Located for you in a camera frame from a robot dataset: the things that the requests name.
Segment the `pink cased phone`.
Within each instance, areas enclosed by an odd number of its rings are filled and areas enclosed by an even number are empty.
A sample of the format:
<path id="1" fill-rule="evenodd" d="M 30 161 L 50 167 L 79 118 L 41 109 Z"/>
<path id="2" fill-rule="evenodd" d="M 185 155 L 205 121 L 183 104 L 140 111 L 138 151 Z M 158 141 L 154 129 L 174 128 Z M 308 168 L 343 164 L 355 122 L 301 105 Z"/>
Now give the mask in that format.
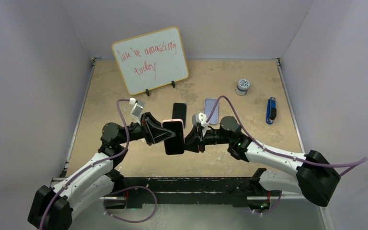
<path id="1" fill-rule="evenodd" d="M 184 122 L 182 119 L 163 120 L 161 126 L 174 133 L 174 136 L 164 141 L 167 155 L 184 153 Z"/>

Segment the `black phone blue frame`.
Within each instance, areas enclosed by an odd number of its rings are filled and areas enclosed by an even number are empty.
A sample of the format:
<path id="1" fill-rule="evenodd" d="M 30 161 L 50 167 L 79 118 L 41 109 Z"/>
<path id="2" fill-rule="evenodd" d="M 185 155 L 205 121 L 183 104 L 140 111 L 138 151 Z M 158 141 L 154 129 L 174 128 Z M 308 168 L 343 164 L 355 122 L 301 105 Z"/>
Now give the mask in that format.
<path id="1" fill-rule="evenodd" d="M 172 107 L 172 119 L 181 119 L 184 128 L 186 127 L 187 104 L 174 103 Z"/>

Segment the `lavender phone case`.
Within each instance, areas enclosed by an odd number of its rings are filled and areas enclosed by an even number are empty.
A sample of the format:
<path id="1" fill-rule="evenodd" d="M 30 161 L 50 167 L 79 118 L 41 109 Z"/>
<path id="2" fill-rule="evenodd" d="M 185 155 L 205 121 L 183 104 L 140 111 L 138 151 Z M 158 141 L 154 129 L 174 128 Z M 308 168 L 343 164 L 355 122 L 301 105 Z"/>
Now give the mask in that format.
<path id="1" fill-rule="evenodd" d="M 218 124 L 219 119 L 219 102 L 216 99 L 206 98 L 204 100 L 204 114 L 210 117 L 208 123 L 211 125 Z"/>

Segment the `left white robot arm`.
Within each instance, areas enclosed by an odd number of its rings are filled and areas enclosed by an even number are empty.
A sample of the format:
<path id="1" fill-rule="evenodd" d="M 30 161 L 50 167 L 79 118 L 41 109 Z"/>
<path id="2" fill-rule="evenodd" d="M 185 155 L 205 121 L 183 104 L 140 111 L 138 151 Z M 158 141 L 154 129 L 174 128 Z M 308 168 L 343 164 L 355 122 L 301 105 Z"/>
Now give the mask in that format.
<path id="1" fill-rule="evenodd" d="M 143 138 L 152 145 L 175 136 L 175 132 L 162 127 L 149 112 L 129 126 L 105 124 L 98 152 L 59 184 L 41 186 L 35 193 L 27 221 L 40 230 L 69 229 L 81 211 L 97 198 L 123 192 L 124 183 L 114 170 L 127 154 L 127 146 L 123 144 Z"/>

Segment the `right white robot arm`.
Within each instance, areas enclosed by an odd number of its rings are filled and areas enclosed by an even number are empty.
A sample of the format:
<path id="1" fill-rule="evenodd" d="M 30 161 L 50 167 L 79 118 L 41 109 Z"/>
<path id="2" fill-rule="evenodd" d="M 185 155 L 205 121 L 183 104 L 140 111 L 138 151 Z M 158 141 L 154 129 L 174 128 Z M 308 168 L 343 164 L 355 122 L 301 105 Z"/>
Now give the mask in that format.
<path id="1" fill-rule="evenodd" d="M 233 116 L 222 118 L 219 129 L 196 123 L 184 139 L 184 149 L 204 152 L 207 145 L 227 144 L 228 153 L 237 160 L 275 168 L 258 170 L 250 181 L 256 195 L 265 191 L 287 191 L 303 195 L 311 203 L 328 206 L 341 176 L 325 157 L 311 150 L 308 154 L 272 148 L 244 134 Z"/>

